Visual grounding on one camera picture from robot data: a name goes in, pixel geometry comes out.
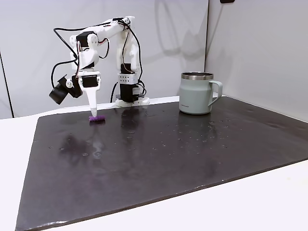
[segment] black mat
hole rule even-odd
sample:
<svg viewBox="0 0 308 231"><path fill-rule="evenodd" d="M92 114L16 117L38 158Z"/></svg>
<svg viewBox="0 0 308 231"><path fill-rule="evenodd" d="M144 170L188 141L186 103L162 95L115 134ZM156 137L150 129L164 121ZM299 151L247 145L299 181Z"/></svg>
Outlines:
<svg viewBox="0 0 308 231"><path fill-rule="evenodd" d="M43 230L223 184L308 158L308 124L223 97L38 120L17 231Z"/></svg>

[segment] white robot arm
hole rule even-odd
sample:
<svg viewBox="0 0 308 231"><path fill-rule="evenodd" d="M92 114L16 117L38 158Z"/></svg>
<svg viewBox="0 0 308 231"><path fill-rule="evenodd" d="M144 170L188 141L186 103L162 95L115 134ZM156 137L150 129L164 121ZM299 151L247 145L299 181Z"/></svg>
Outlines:
<svg viewBox="0 0 308 231"><path fill-rule="evenodd" d="M67 93L78 98L82 92L86 92L92 115L97 116L96 91L101 86L101 73L95 71L94 67L101 58L98 54L98 46L109 43L109 39L118 36L118 46L116 51L118 83L120 84L121 99L124 102L133 103L140 97L139 80L136 75L140 66L139 46L134 29L135 17L127 16L109 19L97 26L90 26L80 31L79 35L70 37L70 48L72 69L76 70L76 75L71 79L61 78L59 84L54 87L50 97L60 104ZM126 52L129 51L130 63L124 63Z"/></svg>

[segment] mug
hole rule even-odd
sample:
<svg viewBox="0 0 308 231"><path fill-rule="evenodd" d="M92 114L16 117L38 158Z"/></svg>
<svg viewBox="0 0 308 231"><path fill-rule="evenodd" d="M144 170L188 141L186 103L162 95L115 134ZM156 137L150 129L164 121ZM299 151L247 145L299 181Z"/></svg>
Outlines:
<svg viewBox="0 0 308 231"><path fill-rule="evenodd" d="M181 75L180 111L193 115L210 113L212 104L222 96L222 83L205 72L185 72ZM218 85L218 97L213 100L213 84Z"/></svg>

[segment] mug rim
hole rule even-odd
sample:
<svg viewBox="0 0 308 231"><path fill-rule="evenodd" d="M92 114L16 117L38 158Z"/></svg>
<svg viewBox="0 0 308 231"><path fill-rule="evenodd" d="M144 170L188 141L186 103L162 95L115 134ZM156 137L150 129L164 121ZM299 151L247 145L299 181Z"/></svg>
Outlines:
<svg viewBox="0 0 308 231"><path fill-rule="evenodd" d="M191 71L183 72L181 78L189 80L211 80L214 78L214 75L208 72Z"/></svg>

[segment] purple object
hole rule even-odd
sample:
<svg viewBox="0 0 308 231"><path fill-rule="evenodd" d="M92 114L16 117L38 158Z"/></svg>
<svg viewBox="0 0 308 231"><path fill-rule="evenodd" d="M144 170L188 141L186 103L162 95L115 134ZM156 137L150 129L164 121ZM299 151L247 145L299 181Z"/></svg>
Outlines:
<svg viewBox="0 0 308 231"><path fill-rule="evenodd" d="M101 121L105 120L105 116L103 115L98 115L97 117L89 116L89 121L90 122L95 122L95 121Z"/></svg>

